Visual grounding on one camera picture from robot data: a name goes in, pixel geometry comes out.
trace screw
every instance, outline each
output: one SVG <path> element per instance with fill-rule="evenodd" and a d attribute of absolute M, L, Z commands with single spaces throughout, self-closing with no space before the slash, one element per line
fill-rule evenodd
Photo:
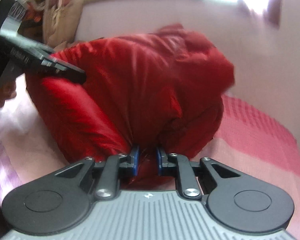
<path fill-rule="evenodd" d="M 184 191 L 184 194 L 187 195 L 188 197 L 196 197 L 199 196 L 200 191 L 197 190 L 196 188 L 187 188 Z"/>
<path fill-rule="evenodd" d="M 99 197 L 110 197 L 112 195 L 112 192 L 108 189 L 102 188 L 96 192 L 96 195 L 98 195 Z"/>

